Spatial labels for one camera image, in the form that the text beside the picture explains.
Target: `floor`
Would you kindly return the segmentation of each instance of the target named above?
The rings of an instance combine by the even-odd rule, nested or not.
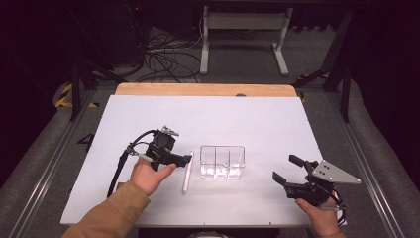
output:
[[[199,69],[199,61],[189,55],[176,56],[176,73],[181,82],[290,84],[298,75],[320,67],[334,34],[332,29],[290,30],[282,50],[290,71],[287,77],[280,75],[270,49],[278,36],[278,32],[272,31],[214,34],[210,40],[208,73],[183,78]],[[251,39],[244,40],[238,35]],[[199,58],[200,46],[183,52]],[[120,67],[116,73],[127,70]],[[144,66],[127,80],[174,82],[167,72],[151,72]],[[304,95],[303,106],[323,157],[363,180],[361,185],[339,187],[349,207],[348,224],[342,230],[348,237],[420,237],[419,191],[370,120],[358,87],[352,84],[350,123],[345,123],[339,113],[340,87],[334,93],[325,93],[321,88],[324,80],[319,78],[297,92]],[[84,109],[74,122],[69,122],[71,108],[58,108],[1,188],[0,237],[59,237],[67,229],[59,221],[86,156],[87,145],[80,140],[95,134],[107,100],[117,87],[113,81],[98,81],[97,90],[83,90]],[[57,89],[53,103],[64,87]],[[88,107],[89,103],[99,106]],[[163,231],[134,228],[128,237],[159,237],[157,232]],[[281,228],[278,233],[279,237],[306,236],[306,231],[298,228]],[[181,232],[170,234],[185,237]]]

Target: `white stick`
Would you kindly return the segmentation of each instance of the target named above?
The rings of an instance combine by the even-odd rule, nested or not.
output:
[[[191,155],[191,161],[188,163],[185,170],[185,179],[184,179],[184,184],[182,186],[183,195],[186,195],[186,192],[188,191],[189,177],[191,176],[192,160],[194,159],[194,152],[190,152],[189,155]]]

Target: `clear plastic container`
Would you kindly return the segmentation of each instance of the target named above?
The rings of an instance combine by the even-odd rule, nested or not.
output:
[[[245,167],[245,148],[202,146],[200,166],[203,179],[240,179]]]

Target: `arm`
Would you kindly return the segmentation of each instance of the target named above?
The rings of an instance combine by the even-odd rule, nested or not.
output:
[[[175,168],[169,165],[155,172],[149,162],[138,160],[130,180],[88,211],[63,237],[125,237],[148,206],[149,196]]]
[[[309,216],[312,227],[323,238],[346,238],[340,231],[337,221],[337,211],[323,210],[309,204],[306,200],[297,198],[296,204]],[[335,201],[330,197],[325,205],[334,206]]]

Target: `person's right arm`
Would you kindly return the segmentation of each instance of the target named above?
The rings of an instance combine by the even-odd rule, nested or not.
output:
[[[338,221],[337,211],[324,210],[309,204],[302,198],[295,200],[296,204],[309,216],[312,228],[323,238],[345,238],[346,235],[341,232]],[[334,206],[335,201],[329,198],[325,205]]]

